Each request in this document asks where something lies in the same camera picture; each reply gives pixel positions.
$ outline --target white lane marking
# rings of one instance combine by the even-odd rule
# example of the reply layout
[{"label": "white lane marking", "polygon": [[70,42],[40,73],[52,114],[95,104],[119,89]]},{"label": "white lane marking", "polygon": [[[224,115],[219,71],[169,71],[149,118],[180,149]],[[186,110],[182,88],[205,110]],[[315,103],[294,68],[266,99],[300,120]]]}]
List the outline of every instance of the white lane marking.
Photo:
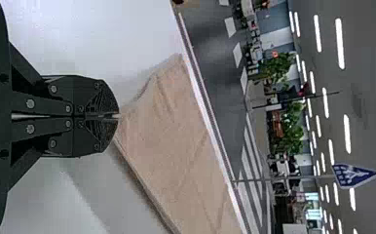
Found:
[{"label": "white lane marking", "polygon": [[234,60],[236,61],[236,66],[239,67],[241,59],[243,58],[240,43],[237,43],[237,46],[234,48],[233,54]]},{"label": "white lane marking", "polygon": [[[231,177],[234,177],[233,169],[232,169],[230,164],[228,164],[228,170],[225,167],[224,158],[225,158],[225,160],[228,160],[228,162],[230,162],[229,159],[228,159],[228,156],[227,156],[227,151],[225,149],[225,145],[223,143],[221,133],[219,132],[218,124],[215,120],[215,115],[212,111],[212,108],[210,109],[210,116],[207,114],[206,102],[207,102],[207,106],[211,106],[210,101],[209,101],[209,96],[207,94],[207,90],[204,90],[205,95],[204,96],[202,95],[202,93],[200,91],[199,83],[198,83],[196,76],[195,76],[195,73],[193,71],[193,65],[195,65],[196,69],[199,72],[199,76],[200,76],[199,80],[200,80],[200,82],[202,83],[203,86],[205,86],[204,85],[204,78],[203,78],[203,76],[201,74],[201,70],[198,66],[198,62],[197,62],[197,59],[196,59],[194,51],[193,51],[191,40],[189,39],[189,35],[188,35],[187,29],[186,29],[186,26],[185,26],[185,23],[184,23],[184,19],[183,19],[181,14],[178,14],[178,17],[179,17],[179,20],[181,21],[181,24],[182,24],[182,31],[180,31],[180,33],[181,33],[181,35],[183,34],[186,37],[186,39],[188,41],[187,47],[190,50],[191,55],[193,56],[193,60],[190,60],[189,57],[188,57],[187,48],[185,46],[183,46],[183,56],[184,56],[185,62],[187,64],[188,72],[190,74],[193,92],[194,92],[195,98],[197,100],[197,104],[200,107],[200,111],[201,111],[201,114],[203,116],[204,122],[206,124],[209,137],[211,138],[212,147],[215,151],[216,158],[217,158],[217,161],[218,161],[218,164],[219,164],[219,168],[222,172],[225,183],[227,184],[228,193],[230,195],[231,202],[233,203],[233,207],[234,207],[234,211],[236,213],[237,221],[240,224],[240,228],[241,228],[242,232],[245,234],[246,228],[245,228],[243,216],[241,214],[240,206],[239,206],[239,203],[237,201],[237,197],[234,193],[234,188],[232,186],[230,177],[228,176],[228,174],[230,174]],[[212,124],[210,122],[211,118],[216,125],[216,132],[212,128]],[[221,152],[221,150],[218,146],[217,138],[219,138],[222,142],[222,152]]]},{"label": "white lane marking", "polygon": [[271,234],[271,196],[269,186],[272,186],[270,182],[266,183],[266,194],[267,194],[267,234]]},{"label": "white lane marking", "polygon": [[228,37],[232,37],[237,32],[236,25],[234,24],[234,19],[227,18],[224,21],[225,21],[225,27],[227,28],[227,32],[228,32]]},{"label": "white lane marking", "polygon": [[353,188],[349,190],[350,194],[350,206],[352,207],[352,210],[356,211],[356,192]]},{"label": "white lane marking", "polygon": [[319,136],[319,138],[321,138],[321,124],[320,124],[319,115],[316,115],[316,124],[317,124],[317,127],[318,127],[318,136]]},{"label": "white lane marking", "polygon": [[320,168],[319,160],[317,160],[316,165],[317,165],[317,169],[318,169],[318,176],[321,176],[321,168]]},{"label": "white lane marking", "polygon": [[333,221],[333,215],[330,213],[330,217],[329,217],[329,223],[330,223],[330,229],[331,230],[334,230],[334,221]]},{"label": "white lane marking", "polygon": [[230,2],[228,0],[219,0],[219,5],[230,6]]},{"label": "white lane marking", "polygon": [[[243,161],[243,165],[244,165],[245,176],[246,176],[246,178],[253,178],[251,168],[249,167],[248,159],[246,157],[246,152],[245,152],[244,147],[243,147],[242,155],[243,155],[242,161]],[[263,219],[262,219],[263,214],[262,213],[263,212],[262,212],[262,208],[261,208],[260,196],[258,196],[258,193],[257,193],[257,186],[255,185],[254,182],[252,182],[252,183],[249,183],[249,188],[251,189],[252,200],[254,201],[255,209],[257,210],[258,219],[260,220],[260,224],[262,225],[262,222],[263,222]]]},{"label": "white lane marking", "polygon": [[249,120],[248,113],[245,115],[245,120],[246,120],[246,124],[248,125],[249,131],[251,132],[251,134],[250,134],[251,135],[251,143],[252,143],[252,147],[254,148],[255,156],[257,158],[258,169],[260,170],[260,173],[264,175],[263,166],[261,164],[261,155],[259,154],[259,151],[258,151],[258,148],[257,148],[257,143],[256,143],[256,140],[255,140],[254,131],[252,130],[251,121]]},{"label": "white lane marking", "polygon": [[247,83],[248,83],[248,75],[246,74],[246,69],[245,69],[245,67],[244,67],[244,69],[243,69],[243,73],[242,73],[242,75],[241,75],[241,80],[240,80],[240,82],[241,82],[241,87],[243,88],[243,92],[244,92],[244,94],[246,94],[246,85],[247,85]]},{"label": "white lane marking", "polygon": [[315,94],[316,93],[316,83],[315,83],[315,74],[313,73],[313,71],[309,72],[309,76],[310,76],[310,82],[312,83],[312,93]]},{"label": "white lane marking", "polygon": [[323,153],[321,153],[321,163],[322,163],[322,171],[325,173],[325,158],[324,158]]},{"label": "white lane marking", "polygon": [[324,222],[327,223],[328,220],[327,220],[327,211],[326,210],[322,211],[322,217],[324,218]]},{"label": "white lane marking", "polygon": [[[258,170],[257,168],[257,164],[255,162],[255,157],[257,156],[257,152],[253,151],[252,150],[252,147],[251,147],[251,142],[250,142],[250,139],[249,139],[249,134],[248,134],[248,130],[245,128],[244,130],[244,139],[245,139],[245,145],[246,145],[246,149],[248,150],[248,153],[249,153],[249,157],[251,158],[251,166],[255,172],[255,177],[256,178],[260,178],[261,177],[261,171]],[[258,184],[258,190],[260,191],[260,196],[262,197],[263,196],[263,186],[262,186],[262,182],[261,181],[258,181],[257,182]]]},{"label": "white lane marking", "polygon": [[333,147],[333,141],[331,139],[328,140],[328,153],[330,155],[330,164],[331,166],[334,165],[334,147]]},{"label": "white lane marking", "polygon": [[322,187],[320,187],[320,197],[321,197],[321,201],[323,202],[324,201],[324,192],[322,191]]},{"label": "white lane marking", "polygon": [[[240,179],[244,179],[243,174],[241,172],[240,172]],[[239,193],[240,193],[241,200],[243,201],[245,217],[246,217],[246,220],[248,220],[249,229],[251,233],[259,234],[260,231],[258,229],[257,222],[254,218],[254,212],[252,211],[251,203],[250,203],[248,194],[245,189],[245,183],[243,182],[239,184]]]},{"label": "white lane marking", "polygon": [[291,32],[294,33],[294,18],[292,17],[292,13],[288,12],[288,16],[290,18]]},{"label": "white lane marking", "polygon": [[343,234],[343,224],[342,224],[342,220],[338,219],[338,220],[337,220],[337,225],[339,226],[339,234]]},{"label": "white lane marking", "polygon": [[337,18],[335,21],[336,25],[336,40],[337,40],[337,58],[339,61],[339,67],[341,69],[346,68],[346,63],[344,60],[344,44],[343,44],[343,25],[342,20]]},{"label": "white lane marking", "polygon": [[352,140],[350,134],[350,120],[347,114],[344,115],[343,118],[344,122],[344,140],[346,141],[346,151],[351,154],[352,153]]},{"label": "white lane marking", "polygon": [[309,121],[309,116],[308,115],[305,115],[306,116],[306,126],[307,126],[307,131],[310,130],[310,121]]},{"label": "white lane marking", "polygon": [[298,13],[294,13],[294,22],[295,22],[295,30],[297,31],[297,36],[300,37],[300,20],[298,18]]},{"label": "white lane marking", "polygon": [[340,200],[339,200],[339,189],[337,188],[337,183],[333,183],[333,188],[334,188],[334,202],[336,203],[336,206],[339,206]]},{"label": "white lane marking", "polygon": [[309,116],[313,118],[312,100],[307,99],[307,108],[309,108]]},{"label": "white lane marking", "polygon": [[328,111],[328,96],[327,96],[327,89],[326,88],[322,88],[322,103],[324,104],[325,118],[328,119],[328,117],[330,117],[330,113]]},{"label": "white lane marking", "polygon": [[328,191],[328,185],[326,184],[324,188],[325,188],[325,200],[327,201],[327,203],[330,203],[330,193]]},{"label": "white lane marking", "polygon": [[321,52],[321,36],[320,36],[320,25],[319,25],[319,16],[314,15],[313,20],[315,22],[315,32],[316,32],[316,44],[318,52]]},{"label": "white lane marking", "polygon": [[307,82],[307,69],[306,69],[306,62],[304,60],[301,61],[301,69],[303,69],[304,82]]},{"label": "white lane marking", "polygon": [[301,71],[301,64],[300,64],[300,56],[298,54],[295,55],[295,60],[297,62],[297,70],[298,72]]},{"label": "white lane marking", "polygon": [[316,139],[316,133],[312,131],[312,141],[313,141],[313,146],[315,149],[317,149],[317,139]]}]

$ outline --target sign pole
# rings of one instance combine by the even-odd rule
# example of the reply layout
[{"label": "sign pole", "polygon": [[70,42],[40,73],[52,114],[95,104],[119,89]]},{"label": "sign pole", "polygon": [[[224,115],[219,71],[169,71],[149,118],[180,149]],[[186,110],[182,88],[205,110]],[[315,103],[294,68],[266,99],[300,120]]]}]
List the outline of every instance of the sign pole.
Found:
[{"label": "sign pole", "polygon": [[302,179],[302,178],[335,178],[335,175],[300,175],[300,176],[280,176],[280,177],[270,177],[270,178],[247,178],[247,179],[236,179],[232,182],[264,182],[264,181],[281,181],[285,179]]}]

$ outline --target white table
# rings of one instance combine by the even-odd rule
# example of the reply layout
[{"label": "white table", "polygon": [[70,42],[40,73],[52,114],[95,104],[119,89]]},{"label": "white table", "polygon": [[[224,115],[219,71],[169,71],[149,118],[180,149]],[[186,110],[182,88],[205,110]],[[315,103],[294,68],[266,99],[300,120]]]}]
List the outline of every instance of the white table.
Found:
[{"label": "white table", "polygon": [[[105,79],[120,103],[182,52],[167,0],[1,2],[10,40],[41,74]],[[39,160],[10,191],[0,233],[165,233],[116,154]]]}]

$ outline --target gray pavement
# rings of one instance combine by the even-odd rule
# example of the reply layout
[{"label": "gray pavement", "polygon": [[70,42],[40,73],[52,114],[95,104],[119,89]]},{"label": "gray pavement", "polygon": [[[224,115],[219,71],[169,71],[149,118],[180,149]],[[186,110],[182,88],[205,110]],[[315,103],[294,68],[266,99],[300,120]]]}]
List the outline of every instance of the gray pavement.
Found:
[{"label": "gray pavement", "polygon": [[[204,78],[233,179],[262,177],[267,173],[265,153],[259,152],[260,143],[264,144],[260,134],[266,135],[265,127],[263,131],[256,129],[259,127],[254,124],[261,122],[253,117],[264,117],[247,111],[241,83],[244,66],[233,54],[244,43],[245,31],[236,28],[229,37],[225,20],[232,17],[232,9],[220,6],[217,0],[193,0],[176,10],[183,16]],[[236,184],[236,190],[248,233],[271,233],[271,216],[267,215],[271,201],[267,199],[266,184]]]}]

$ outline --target crosswalk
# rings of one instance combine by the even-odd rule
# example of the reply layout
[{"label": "crosswalk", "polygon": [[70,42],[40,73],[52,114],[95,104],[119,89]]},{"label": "crosswalk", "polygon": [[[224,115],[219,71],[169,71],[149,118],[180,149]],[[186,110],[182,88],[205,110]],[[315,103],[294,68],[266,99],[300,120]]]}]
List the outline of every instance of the crosswalk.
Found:
[{"label": "crosswalk", "polygon": [[[224,5],[224,0],[220,0],[219,4]],[[183,22],[183,18],[181,15],[179,15],[178,18],[180,19],[182,24],[182,32],[187,37],[187,48],[188,50],[190,50],[188,54],[194,55],[194,51],[192,50],[193,47],[189,40],[189,36]],[[245,93],[247,85],[247,74],[245,68],[241,67],[243,53],[241,49],[241,43],[237,43],[237,41],[235,41],[239,39],[239,31],[236,30],[233,18],[222,18],[221,23],[224,23],[224,27],[219,28],[222,28],[222,30],[226,30],[226,34],[224,35],[226,36],[226,40],[234,42],[230,44],[235,45],[232,60],[234,61],[235,67],[237,69],[243,70],[243,74],[241,77],[241,86]],[[193,63],[193,67],[195,68],[194,70],[200,71],[195,56],[192,57],[191,61]],[[217,160],[219,161],[219,164],[223,171],[224,178],[226,179],[228,184],[231,184],[230,179],[260,178],[264,176],[264,168],[262,164],[263,161],[261,159],[261,155],[258,153],[255,136],[251,127],[251,122],[248,114],[246,114],[245,116],[245,128],[243,132],[244,142],[242,146],[242,151],[239,152],[241,155],[238,156],[238,163],[241,166],[241,168],[239,169],[238,165],[231,165],[232,162],[230,161],[230,158],[228,157],[227,152],[225,150],[221,134],[218,130],[218,124],[215,121],[215,116],[213,114],[209,102],[209,97],[207,96],[207,90],[204,89],[205,85],[203,84],[204,81],[201,72],[198,72],[198,74],[194,75],[194,77],[195,76],[198,76],[199,78],[198,80],[193,80],[196,98],[199,100],[200,109],[203,113],[203,116],[205,116],[205,122],[211,135],[211,141],[217,153]],[[267,187],[271,185],[263,182],[239,182],[233,185],[233,188],[229,186],[230,198],[233,202],[234,209],[236,211],[236,215],[243,233],[270,234],[271,199],[270,192],[268,191]]]},{"label": "crosswalk", "polygon": [[[246,119],[247,124],[244,129],[244,146],[241,156],[244,170],[240,172],[239,180],[264,176],[261,155],[259,155],[255,145],[254,135],[250,131],[252,128],[248,115]],[[263,184],[260,181],[240,182],[237,185],[248,233],[271,233],[271,194],[268,189],[269,186],[271,186],[269,182]]]}]

